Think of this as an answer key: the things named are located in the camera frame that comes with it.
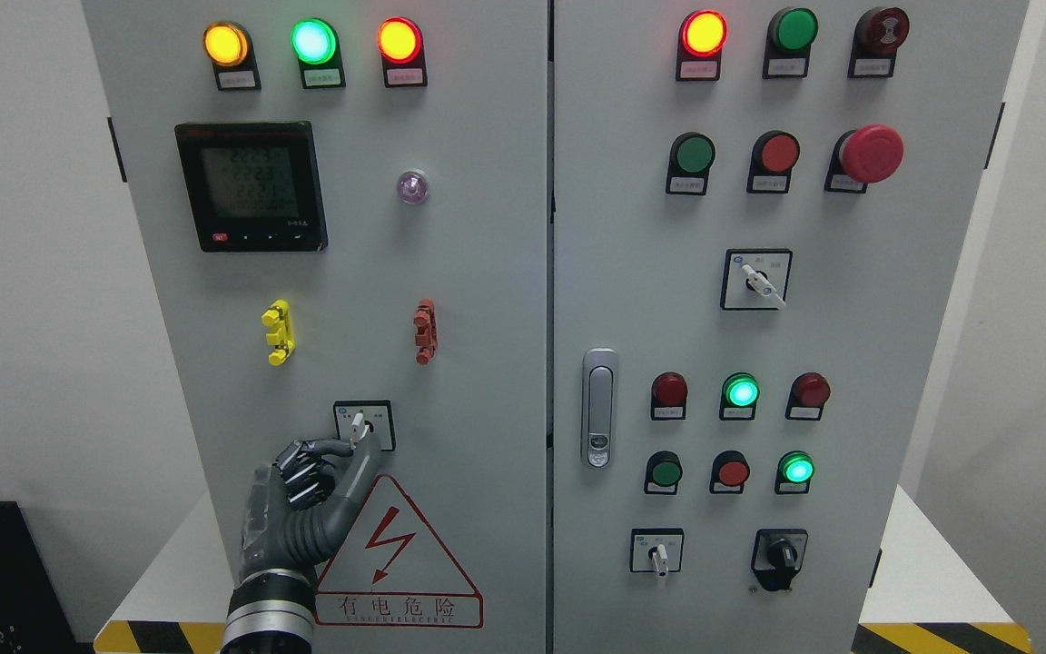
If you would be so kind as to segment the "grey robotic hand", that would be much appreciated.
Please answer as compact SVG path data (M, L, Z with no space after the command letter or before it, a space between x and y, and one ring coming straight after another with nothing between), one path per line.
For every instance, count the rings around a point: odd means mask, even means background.
M296 439L254 472L240 579L265 569L311 576L340 549L376 481L382 450L369 426L349 441Z

